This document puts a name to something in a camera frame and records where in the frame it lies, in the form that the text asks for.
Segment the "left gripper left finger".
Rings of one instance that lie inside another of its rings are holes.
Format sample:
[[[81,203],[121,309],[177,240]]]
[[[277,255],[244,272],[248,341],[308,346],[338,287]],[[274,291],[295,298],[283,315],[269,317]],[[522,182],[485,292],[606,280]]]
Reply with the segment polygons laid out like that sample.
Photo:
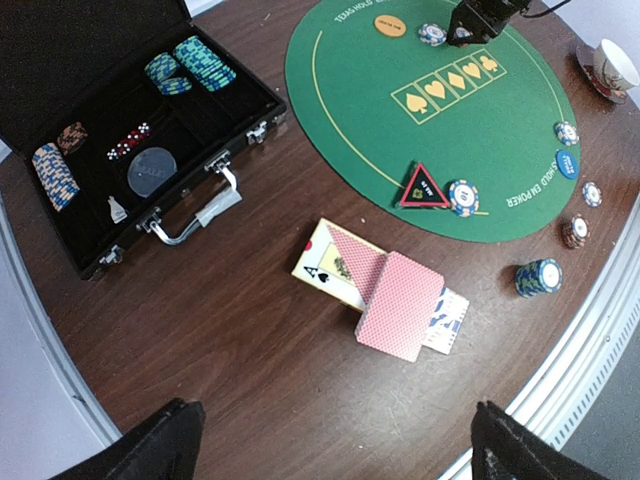
[[[113,445],[55,477],[193,479],[205,419],[200,401],[175,398]]]

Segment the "orange round button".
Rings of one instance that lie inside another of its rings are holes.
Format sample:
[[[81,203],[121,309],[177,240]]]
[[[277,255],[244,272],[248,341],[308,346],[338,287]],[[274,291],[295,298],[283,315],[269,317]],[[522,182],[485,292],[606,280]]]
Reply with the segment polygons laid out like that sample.
[[[406,24],[398,17],[388,14],[379,15],[374,19],[374,27],[384,36],[400,38],[406,34]]]

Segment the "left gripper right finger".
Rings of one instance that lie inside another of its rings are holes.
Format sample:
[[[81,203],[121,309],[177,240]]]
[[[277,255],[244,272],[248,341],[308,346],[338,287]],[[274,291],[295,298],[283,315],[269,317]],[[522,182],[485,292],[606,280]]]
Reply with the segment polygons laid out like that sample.
[[[473,479],[605,479],[554,450],[491,401],[471,423]]]

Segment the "red black chip stack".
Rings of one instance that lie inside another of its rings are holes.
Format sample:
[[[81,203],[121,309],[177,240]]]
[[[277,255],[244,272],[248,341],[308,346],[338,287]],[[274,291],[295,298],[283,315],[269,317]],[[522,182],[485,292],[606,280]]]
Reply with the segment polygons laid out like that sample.
[[[570,249],[579,249],[589,238],[589,224],[581,215],[575,215],[562,227],[562,238]]]

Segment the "blue pink chip stack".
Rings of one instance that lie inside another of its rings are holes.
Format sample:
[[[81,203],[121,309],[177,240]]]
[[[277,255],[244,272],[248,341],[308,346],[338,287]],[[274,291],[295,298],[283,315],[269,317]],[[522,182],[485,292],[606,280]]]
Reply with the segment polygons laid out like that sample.
[[[583,185],[582,195],[586,204],[592,208],[598,208],[602,204],[601,189],[592,181]]]

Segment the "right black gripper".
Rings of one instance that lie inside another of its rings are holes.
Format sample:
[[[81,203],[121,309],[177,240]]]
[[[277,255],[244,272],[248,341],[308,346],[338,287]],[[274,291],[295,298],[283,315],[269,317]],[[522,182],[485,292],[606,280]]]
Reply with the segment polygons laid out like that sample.
[[[528,0],[464,0],[452,11],[446,42],[452,46],[487,44],[511,18],[529,9]]]

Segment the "blue small blind button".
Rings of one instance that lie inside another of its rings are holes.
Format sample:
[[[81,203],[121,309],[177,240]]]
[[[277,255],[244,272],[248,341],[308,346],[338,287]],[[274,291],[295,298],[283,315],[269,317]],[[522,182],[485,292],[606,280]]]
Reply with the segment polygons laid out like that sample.
[[[566,179],[576,180],[579,177],[579,162],[569,151],[558,150],[555,154],[555,160],[559,172]]]

